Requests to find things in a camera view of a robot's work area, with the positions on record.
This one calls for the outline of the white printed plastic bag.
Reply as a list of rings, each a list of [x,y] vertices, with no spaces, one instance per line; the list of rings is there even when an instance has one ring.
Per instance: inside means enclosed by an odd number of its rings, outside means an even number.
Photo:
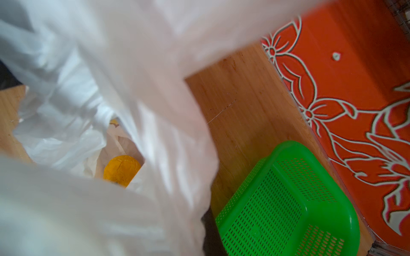
[[[188,76],[319,1],[2,1],[27,86],[1,157],[3,256],[201,256],[219,159]],[[127,187],[103,179],[127,155]]]

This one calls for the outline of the orange yellow pear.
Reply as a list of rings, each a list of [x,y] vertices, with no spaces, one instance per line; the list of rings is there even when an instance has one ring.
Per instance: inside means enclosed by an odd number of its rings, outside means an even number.
[[[141,164],[131,156],[117,156],[105,166],[103,179],[127,187],[141,167]]]

